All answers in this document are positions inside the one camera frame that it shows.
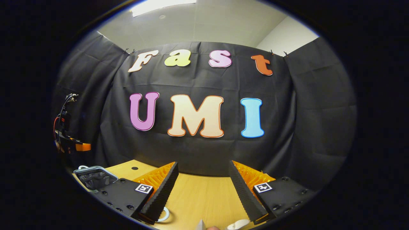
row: light blue letter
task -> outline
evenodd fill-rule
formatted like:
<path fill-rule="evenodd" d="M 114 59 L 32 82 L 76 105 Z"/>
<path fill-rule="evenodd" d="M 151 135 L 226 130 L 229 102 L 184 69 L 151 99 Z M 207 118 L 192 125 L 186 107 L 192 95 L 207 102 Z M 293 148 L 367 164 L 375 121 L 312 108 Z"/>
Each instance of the light blue letter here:
<path fill-rule="evenodd" d="M 260 106 L 263 102 L 257 98 L 243 98 L 240 104 L 244 106 L 246 113 L 246 127 L 241 131 L 245 138 L 258 138 L 264 135 L 260 122 Z"/>

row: orange letter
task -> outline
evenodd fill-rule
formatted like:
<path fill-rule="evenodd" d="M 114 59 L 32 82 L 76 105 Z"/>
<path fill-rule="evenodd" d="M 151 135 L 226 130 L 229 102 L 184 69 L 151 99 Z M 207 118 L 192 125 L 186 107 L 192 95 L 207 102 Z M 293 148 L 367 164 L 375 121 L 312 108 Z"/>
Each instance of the orange letter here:
<path fill-rule="evenodd" d="M 267 76 L 273 75 L 273 71 L 267 69 L 267 64 L 270 64 L 270 61 L 267 59 L 264 59 L 263 55 L 254 55 L 252 56 L 253 60 L 256 60 L 256 67 L 257 70 Z"/>
<path fill-rule="evenodd" d="M 223 98 L 219 96 L 207 96 L 202 105 L 196 110 L 188 95 L 173 95 L 171 101 L 174 103 L 172 128 L 168 134 L 174 137 L 181 137 L 186 134 L 182 128 L 184 120 L 190 135 L 194 136 L 202 121 L 203 129 L 200 135 L 205 138 L 219 138 L 224 135 L 220 127 L 220 106 Z"/>

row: white object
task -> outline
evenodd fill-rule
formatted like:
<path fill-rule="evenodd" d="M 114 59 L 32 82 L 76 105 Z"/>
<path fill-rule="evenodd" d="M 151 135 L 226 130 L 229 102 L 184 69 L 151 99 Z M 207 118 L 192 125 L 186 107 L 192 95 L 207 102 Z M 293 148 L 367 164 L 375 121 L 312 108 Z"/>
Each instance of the white object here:
<path fill-rule="evenodd" d="M 146 0 L 139 3 L 131 9 L 132 16 L 136 17 L 138 15 L 160 9 L 163 7 L 176 6 L 182 4 L 196 3 L 196 0 Z"/>
<path fill-rule="evenodd" d="M 250 220 L 246 220 L 246 219 L 238 220 L 238 221 L 232 223 L 231 225 L 229 225 L 226 228 L 226 230 L 238 230 L 238 229 L 246 226 L 248 223 L 250 223 Z"/>
<path fill-rule="evenodd" d="M 162 221 L 165 221 L 165 220 L 167 220 L 167 219 L 169 218 L 169 210 L 168 210 L 168 208 L 163 207 L 163 210 L 165 211 L 166 215 L 165 215 L 164 218 L 160 218 L 157 222 L 162 222 Z"/>
<path fill-rule="evenodd" d="M 206 230 L 203 220 L 200 220 L 199 224 L 196 226 L 196 230 Z"/>

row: cable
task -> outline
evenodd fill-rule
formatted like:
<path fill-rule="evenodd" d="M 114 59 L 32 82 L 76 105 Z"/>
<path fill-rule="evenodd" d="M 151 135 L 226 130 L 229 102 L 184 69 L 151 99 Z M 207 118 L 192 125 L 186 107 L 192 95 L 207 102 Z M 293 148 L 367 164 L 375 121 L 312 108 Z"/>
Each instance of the cable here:
<path fill-rule="evenodd" d="M 165 221 L 165 220 L 167 220 L 167 219 L 169 218 L 169 210 L 168 210 L 168 208 L 163 207 L 163 210 L 165 211 L 166 215 L 165 215 L 164 218 L 160 218 L 157 222 L 162 222 L 162 221 Z"/>
<path fill-rule="evenodd" d="M 54 141 L 57 139 L 57 137 L 55 136 L 55 122 L 58 120 L 59 115 L 61 115 L 61 114 L 58 114 L 57 117 L 54 120 L 54 127 L 53 127 L 53 132 L 52 132 L 54 134 Z"/>
<path fill-rule="evenodd" d="M 61 114 L 63 113 L 63 110 L 64 110 L 64 107 L 65 107 L 65 104 L 68 102 L 68 100 L 69 99 L 71 99 L 71 97 L 74 97 L 75 95 L 70 95 L 66 100 L 65 100 L 65 102 L 64 102 L 64 104 L 63 104 L 63 107 L 61 108 L 61 112 L 60 112 L 60 117 L 58 118 L 58 122 L 60 122 L 61 121 Z M 59 145 L 59 148 L 58 148 L 58 151 L 60 151 L 61 150 L 61 137 L 60 137 L 60 131 L 58 131 L 58 145 Z"/>

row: ceiling light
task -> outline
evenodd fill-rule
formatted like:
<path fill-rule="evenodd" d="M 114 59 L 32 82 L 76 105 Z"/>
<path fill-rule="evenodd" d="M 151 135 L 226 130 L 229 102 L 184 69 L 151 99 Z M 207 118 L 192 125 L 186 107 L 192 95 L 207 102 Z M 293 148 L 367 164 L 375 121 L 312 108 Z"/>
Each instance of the ceiling light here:
<path fill-rule="evenodd" d="M 182 4 L 196 3 L 196 0 L 146 0 L 139 3 L 131 9 L 132 16 L 136 17 L 138 15 L 150 12 L 152 10 L 160 9 L 163 7 L 176 6 Z"/>

